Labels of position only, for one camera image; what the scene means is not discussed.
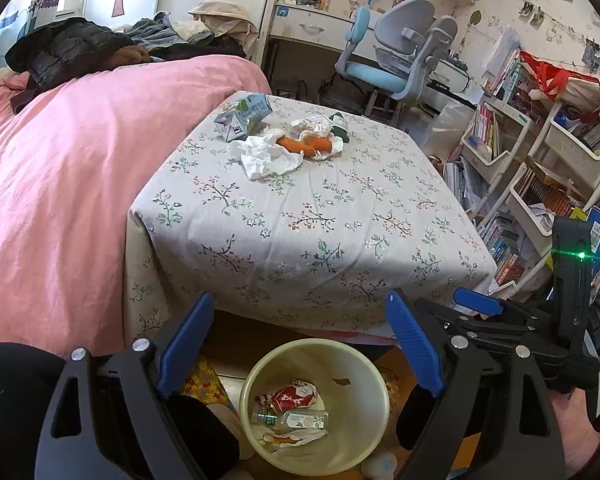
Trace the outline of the person's right hand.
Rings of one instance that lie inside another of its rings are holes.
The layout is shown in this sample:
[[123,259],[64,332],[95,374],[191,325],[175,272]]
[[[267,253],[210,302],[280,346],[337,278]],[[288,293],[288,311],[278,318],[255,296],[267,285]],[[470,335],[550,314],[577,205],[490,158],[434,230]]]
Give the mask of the person's right hand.
[[564,447],[567,478],[584,468],[600,445],[600,434],[588,419],[585,392],[550,392]]

